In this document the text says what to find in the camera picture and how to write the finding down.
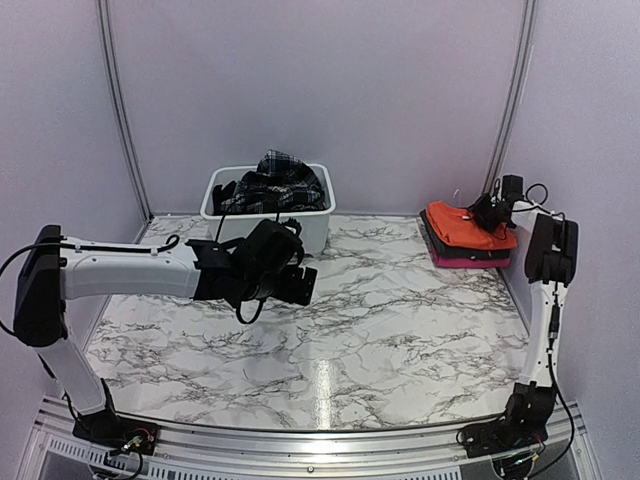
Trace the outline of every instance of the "black and white checkered cloth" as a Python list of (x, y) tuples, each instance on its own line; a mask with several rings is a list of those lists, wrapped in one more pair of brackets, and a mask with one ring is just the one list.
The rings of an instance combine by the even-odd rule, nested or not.
[(247, 172), (230, 198), (215, 198), (216, 214), (323, 210), (324, 189), (313, 170), (300, 159), (269, 150), (255, 172)]

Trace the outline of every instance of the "white wall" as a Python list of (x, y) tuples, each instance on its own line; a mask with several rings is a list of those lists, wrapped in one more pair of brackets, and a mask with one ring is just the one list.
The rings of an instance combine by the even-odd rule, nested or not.
[[(142, 226), (116, 133), (94, 2), (0, 4), (0, 259), (59, 223), (69, 234), (131, 241)], [(11, 324), (17, 269), (2, 278)], [(79, 337), (97, 299), (69, 304)], [(15, 477), (52, 383), (36, 354), (0, 335), (0, 478)]]
[(517, 0), (114, 2), (151, 205), (196, 212), (211, 173), (269, 148), (326, 164), (338, 210), (412, 213), (481, 190)]
[[(605, 479), (640, 469), (640, 2), (539, 2), (534, 58), (505, 173), (548, 185), (580, 224), (560, 382)], [(517, 262), (507, 271), (530, 305)]]

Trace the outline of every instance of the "white marble countertop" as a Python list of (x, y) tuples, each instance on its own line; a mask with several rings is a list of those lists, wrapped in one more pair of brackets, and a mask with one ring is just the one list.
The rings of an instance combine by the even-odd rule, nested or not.
[[(158, 217), (143, 243), (207, 238)], [(527, 333), (493, 270), (436, 269), (418, 220), (333, 216), (312, 303), (114, 296), (88, 348), (120, 411), (267, 429), (402, 427), (499, 413)]]

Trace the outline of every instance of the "white plastic bin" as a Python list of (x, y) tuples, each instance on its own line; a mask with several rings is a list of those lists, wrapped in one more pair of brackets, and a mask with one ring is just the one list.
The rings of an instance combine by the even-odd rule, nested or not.
[[(325, 192), (325, 210), (309, 211), (309, 212), (283, 212), (280, 214), (280, 221), (284, 222), (289, 218), (293, 218), (302, 225), (302, 240), (304, 251), (310, 255), (318, 255), (324, 250), (327, 243), (327, 233), (329, 232), (329, 215), (336, 208), (336, 200), (333, 194), (333, 186), (327, 169), (318, 163), (307, 164), (318, 176)], [(213, 215), (213, 187), (216, 185), (227, 185), (229, 182), (240, 180), (245, 173), (255, 171), (255, 166), (247, 167), (226, 167), (216, 170), (209, 180), (207, 193), (202, 200), (200, 207), (200, 215), (209, 221), (209, 231), (213, 238), (218, 231), (220, 219), (222, 215)], [(224, 242), (232, 238), (246, 237), (251, 233), (253, 228), (265, 218), (275, 219), (275, 213), (268, 214), (251, 214), (251, 215), (227, 215), (224, 219), (222, 232), (220, 233), (220, 241)]]

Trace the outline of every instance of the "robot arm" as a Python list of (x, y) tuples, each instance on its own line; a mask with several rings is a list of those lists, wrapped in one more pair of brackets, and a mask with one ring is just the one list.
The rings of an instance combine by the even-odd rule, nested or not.
[[(558, 396), (553, 372), (558, 362), (562, 312), (576, 271), (578, 225), (567, 220), (564, 214), (522, 201), (522, 179), (515, 178), (519, 179), (515, 182), (519, 183), (519, 192), (506, 195), (503, 192), (498, 203), (502, 203), (502, 212), (507, 212), (501, 221), (513, 220), (531, 233), (524, 272), (532, 297), (529, 348), (504, 413), (496, 420), (467, 425), (460, 431), (460, 444), (469, 458), (499, 454), (516, 446), (521, 448), (547, 440), (546, 423)], [(513, 185), (513, 178), (506, 183)], [(525, 478), (533, 466), (531, 457), (512, 459), (512, 469), (508, 472), (504, 471), (501, 461), (494, 462), (496, 473), (504, 479)]]
[[(44, 227), (18, 278), (14, 333), (36, 350), (75, 406), (74, 435), (121, 448), (134, 438), (128, 432), (144, 428), (155, 436), (157, 426), (116, 414), (107, 385), (65, 323), (66, 300), (112, 294), (224, 299), (238, 320), (253, 323), (269, 297), (299, 305), (311, 301), (317, 272), (299, 266), (304, 249), (299, 225), (293, 227), (295, 233), (287, 224), (264, 220), (246, 239), (180, 243), (176, 237), (162, 247), (64, 238), (59, 226)], [(240, 309), (249, 300), (259, 307), (246, 322)], [(148, 442), (143, 453), (152, 450)]]

